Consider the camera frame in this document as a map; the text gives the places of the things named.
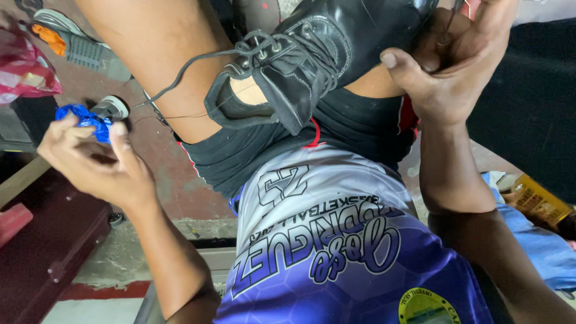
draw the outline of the white jersey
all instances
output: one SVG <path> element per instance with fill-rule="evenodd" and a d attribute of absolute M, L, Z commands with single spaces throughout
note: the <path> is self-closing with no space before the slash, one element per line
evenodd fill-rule
<path fill-rule="evenodd" d="M 215 322 L 491 323 L 468 262 L 412 215 L 379 163 L 328 145 L 274 158 L 242 189 Z"/>

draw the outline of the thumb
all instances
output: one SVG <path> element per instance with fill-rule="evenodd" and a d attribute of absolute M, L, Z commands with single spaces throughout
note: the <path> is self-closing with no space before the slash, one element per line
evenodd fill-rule
<path fill-rule="evenodd" d="M 123 122 L 114 123 L 110 128 L 110 144 L 118 158 L 120 170 L 128 172 L 129 175 L 135 175 L 135 172 L 138 172 L 140 168 L 140 161 L 132 147 L 128 130 Z"/>
<path fill-rule="evenodd" d="M 429 89 L 432 82 L 426 72 L 410 54 L 399 48 L 388 48 L 380 55 L 380 60 L 388 68 L 394 82 L 413 96 Z"/>

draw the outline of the black leather shoe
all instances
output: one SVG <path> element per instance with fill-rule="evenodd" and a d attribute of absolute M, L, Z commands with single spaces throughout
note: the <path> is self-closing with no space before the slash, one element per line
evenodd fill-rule
<path fill-rule="evenodd" d="M 407 50 L 437 2 L 304 0 L 272 35 L 251 32 L 235 50 L 222 53 L 240 56 L 225 67 L 206 96 L 210 118 L 233 129 L 281 122 L 297 135 L 318 101 L 379 64 L 382 50 Z M 245 106 L 234 98 L 229 78 L 250 76 L 269 104 Z"/>

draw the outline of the black shorts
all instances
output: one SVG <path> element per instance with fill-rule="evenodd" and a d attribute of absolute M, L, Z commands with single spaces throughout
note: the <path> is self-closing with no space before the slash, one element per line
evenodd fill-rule
<path fill-rule="evenodd" d="M 317 123 L 310 121 L 298 136 L 274 123 L 222 129 L 200 143 L 180 145 L 188 152 L 198 175 L 227 199 L 237 197 L 264 163 L 315 142 L 397 169 L 415 141 L 418 119 L 409 101 L 407 96 L 371 99 L 338 89 L 319 102 L 313 112 Z"/>

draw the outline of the shoelace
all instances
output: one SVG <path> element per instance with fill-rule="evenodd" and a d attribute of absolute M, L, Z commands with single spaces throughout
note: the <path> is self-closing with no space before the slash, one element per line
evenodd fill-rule
<path fill-rule="evenodd" d="M 186 72 L 186 70 L 190 67 L 190 65 L 192 65 L 194 62 L 200 59 L 213 58 L 220 55 L 238 54 L 247 57 L 248 66 L 244 67 L 253 69 L 255 55 L 258 54 L 258 58 L 260 60 L 264 60 L 268 55 L 264 51 L 264 49 L 267 48 L 268 46 L 272 45 L 272 51 L 274 53 L 280 52 L 282 50 L 282 46 L 280 45 L 280 43 L 277 42 L 277 40 L 279 39 L 285 39 L 288 41 L 289 44 L 294 46 L 294 48 L 288 50 L 283 55 L 291 53 L 293 51 L 304 54 L 306 58 L 312 63 L 312 65 L 318 68 L 319 73 L 323 73 L 326 76 L 326 81 L 324 83 L 324 91 L 320 95 L 320 97 L 322 98 L 328 92 L 334 90 L 336 88 L 336 85 L 338 84 L 338 69 L 336 68 L 336 62 L 334 62 L 334 59 L 332 59 L 332 57 L 328 53 L 328 49 L 326 48 L 326 46 L 323 45 L 320 39 L 314 34 L 314 32 L 312 31 L 312 26 L 310 24 L 305 24 L 302 27 L 302 32 L 305 35 L 309 36 L 313 40 L 313 42 L 293 32 L 291 32 L 289 35 L 283 33 L 269 35 L 263 31 L 257 30 L 248 33 L 246 37 L 242 39 L 242 41 L 236 43 L 233 50 L 195 56 L 190 60 L 188 60 L 186 64 L 184 64 L 184 66 L 178 72 L 176 79 L 169 87 L 158 92 L 158 94 L 152 97 L 150 100 L 144 101 L 143 103 L 134 106 L 133 109 L 151 104 L 156 100 L 158 100 L 167 92 L 174 89 L 176 86 L 178 86 L 178 84 L 182 80 L 184 72 Z M 255 46 L 251 46 L 248 43 L 251 39 L 256 40 Z"/>

